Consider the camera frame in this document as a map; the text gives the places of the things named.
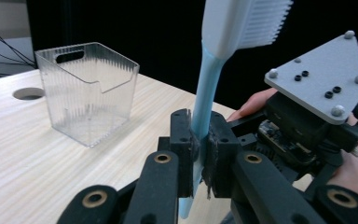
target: transparent plastic box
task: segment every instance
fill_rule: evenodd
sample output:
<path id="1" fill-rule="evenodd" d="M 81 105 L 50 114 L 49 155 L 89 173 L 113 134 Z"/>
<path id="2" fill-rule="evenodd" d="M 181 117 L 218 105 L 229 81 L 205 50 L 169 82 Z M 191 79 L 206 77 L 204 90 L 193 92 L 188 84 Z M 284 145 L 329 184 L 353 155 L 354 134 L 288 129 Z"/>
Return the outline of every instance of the transparent plastic box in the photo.
<path id="1" fill-rule="evenodd" d="M 54 129 L 93 147 L 130 118 L 138 63 L 99 43 L 35 55 Z"/>

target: light blue toothbrush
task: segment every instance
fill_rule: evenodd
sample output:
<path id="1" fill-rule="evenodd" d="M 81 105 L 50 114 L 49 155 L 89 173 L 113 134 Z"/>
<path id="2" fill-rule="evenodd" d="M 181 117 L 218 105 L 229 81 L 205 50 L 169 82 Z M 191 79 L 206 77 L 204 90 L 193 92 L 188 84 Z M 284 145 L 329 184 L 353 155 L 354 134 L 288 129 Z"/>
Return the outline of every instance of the light blue toothbrush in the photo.
<path id="1" fill-rule="evenodd" d="M 220 72 L 237 49 L 274 42 L 292 0 L 206 0 L 202 22 L 202 63 L 191 130 L 200 140 L 193 167 L 193 195 L 201 180 L 206 137 Z M 179 215 L 187 218 L 193 198 L 179 200 Z"/>

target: toothbrush handle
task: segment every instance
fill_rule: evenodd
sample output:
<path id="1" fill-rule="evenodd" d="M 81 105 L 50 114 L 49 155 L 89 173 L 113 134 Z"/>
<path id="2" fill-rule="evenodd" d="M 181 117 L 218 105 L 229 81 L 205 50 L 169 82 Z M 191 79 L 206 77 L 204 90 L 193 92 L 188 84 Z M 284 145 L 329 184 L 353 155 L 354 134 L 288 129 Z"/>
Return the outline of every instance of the toothbrush handle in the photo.
<path id="1" fill-rule="evenodd" d="M 191 130 L 200 140 L 200 151 L 193 165 L 193 197 L 201 180 L 201 172 L 205 161 L 206 141 L 211 121 L 213 98 L 217 83 L 226 60 L 214 57 L 202 44 L 202 62 L 199 85 L 197 87 L 196 103 L 193 110 Z M 193 198 L 179 200 L 179 215 L 187 218 L 193 203 Z"/>

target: round hole in table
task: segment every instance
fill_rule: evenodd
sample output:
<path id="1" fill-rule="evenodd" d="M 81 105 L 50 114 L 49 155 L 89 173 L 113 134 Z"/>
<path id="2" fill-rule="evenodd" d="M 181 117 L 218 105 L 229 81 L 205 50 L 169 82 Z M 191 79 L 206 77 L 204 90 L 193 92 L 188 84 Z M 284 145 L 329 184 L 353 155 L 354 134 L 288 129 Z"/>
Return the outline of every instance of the round hole in table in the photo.
<path id="1" fill-rule="evenodd" d="M 40 88 L 28 87 L 13 92 L 13 97 L 19 100 L 36 100 L 45 96 L 45 91 Z"/>

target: wooden table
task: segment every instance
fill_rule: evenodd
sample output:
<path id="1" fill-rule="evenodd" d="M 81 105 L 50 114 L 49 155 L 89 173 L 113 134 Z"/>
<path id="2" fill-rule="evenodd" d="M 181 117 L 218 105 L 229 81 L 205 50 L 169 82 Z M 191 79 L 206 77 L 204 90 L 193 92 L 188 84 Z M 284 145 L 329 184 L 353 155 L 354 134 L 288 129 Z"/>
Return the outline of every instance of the wooden table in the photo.
<path id="1" fill-rule="evenodd" d="M 193 109 L 195 96 L 138 76 L 131 120 L 99 145 L 87 148 L 51 128 L 45 97 L 19 100 L 13 92 L 42 88 L 39 71 L 0 78 L 0 223 L 55 223 L 82 189 L 121 189 L 139 177 L 145 158 L 169 136 L 170 114 Z M 225 117 L 233 110 L 215 104 Z M 201 185 L 180 223 L 219 223 L 229 200 L 208 201 Z"/>

